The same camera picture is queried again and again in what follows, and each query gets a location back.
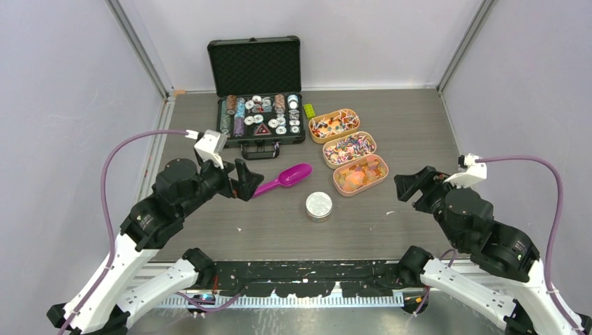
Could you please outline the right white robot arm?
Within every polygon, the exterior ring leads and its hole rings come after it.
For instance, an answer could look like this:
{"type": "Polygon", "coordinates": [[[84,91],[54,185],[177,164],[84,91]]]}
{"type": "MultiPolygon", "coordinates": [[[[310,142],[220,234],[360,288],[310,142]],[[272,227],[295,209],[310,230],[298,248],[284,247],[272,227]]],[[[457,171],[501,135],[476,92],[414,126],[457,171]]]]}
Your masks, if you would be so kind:
{"type": "Polygon", "coordinates": [[[400,259],[399,279],[407,286],[423,284],[448,293],[506,334],[590,334],[591,318],[566,304],[531,238],[498,222],[493,204],[474,191],[486,178],[487,166],[476,162],[455,174],[426,166],[415,174],[396,175],[394,183],[402,202],[419,193],[414,209],[432,215],[453,249],[498,278],[510,298],[458,274],[418,246],[400,259]]]}

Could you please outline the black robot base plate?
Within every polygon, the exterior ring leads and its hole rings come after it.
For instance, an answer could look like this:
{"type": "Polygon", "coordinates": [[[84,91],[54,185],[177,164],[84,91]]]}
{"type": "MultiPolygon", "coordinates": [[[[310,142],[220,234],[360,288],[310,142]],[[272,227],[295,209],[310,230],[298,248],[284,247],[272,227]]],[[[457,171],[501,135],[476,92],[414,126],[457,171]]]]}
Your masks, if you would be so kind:
{"type": "Polygon", "coordinates": [[[199,275],[190,289],[223,296],[386,297],[393,290],[422,288],[417,276],[391,260],[218,261],[199,275]]]}

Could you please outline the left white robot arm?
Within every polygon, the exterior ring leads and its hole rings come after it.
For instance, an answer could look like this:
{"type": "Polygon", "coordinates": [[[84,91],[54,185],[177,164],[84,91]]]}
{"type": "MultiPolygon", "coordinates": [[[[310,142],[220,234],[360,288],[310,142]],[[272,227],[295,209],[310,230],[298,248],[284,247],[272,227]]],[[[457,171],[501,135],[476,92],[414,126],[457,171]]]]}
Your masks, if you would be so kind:
{"type": "Polygon", "coordinates": [[[130,289],[135,275],[183,229],[185,219],[215,195],[250,200],[263,182],[236,159],[221,167],[170,161],[157,174],[151,195],[134,205],[120,226],[114,251],[74,298],[47,312],[52,325],[71,334],[126,334],[168,295],[194,285],[208,288],[214,265],[199,248],[187,250],[164,274],[130,289]]]}

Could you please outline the magenta plastic scoop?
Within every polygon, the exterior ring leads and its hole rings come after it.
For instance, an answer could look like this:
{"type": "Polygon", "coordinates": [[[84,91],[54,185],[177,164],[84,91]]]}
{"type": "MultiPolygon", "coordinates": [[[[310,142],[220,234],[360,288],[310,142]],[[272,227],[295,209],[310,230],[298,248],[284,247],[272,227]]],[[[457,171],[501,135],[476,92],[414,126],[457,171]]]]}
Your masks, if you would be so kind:
{"type": "Polygon", "coordinates": [[[292,187],[295,184],[305,180],[313,172],[313,167],[308,163],[296,164],[288,169],[280,172],[278,176],[257,188],[253,197],[263,195],[264,193],[271,191],[277,187],[292,187]]]}

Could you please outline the clear round plastic jar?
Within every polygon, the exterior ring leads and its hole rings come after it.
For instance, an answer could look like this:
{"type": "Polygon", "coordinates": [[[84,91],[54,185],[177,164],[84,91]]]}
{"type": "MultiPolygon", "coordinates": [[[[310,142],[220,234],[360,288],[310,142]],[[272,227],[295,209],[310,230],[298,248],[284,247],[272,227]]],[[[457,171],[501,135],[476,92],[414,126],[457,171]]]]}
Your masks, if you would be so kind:
{"type": "Polygon", "coordinates": [[[306,209],[306,215],[308,219],[314,223],[322,223],[327,221],[332,214],[332,210],[328,209],[325,211],[311,211],[306,209]]]}

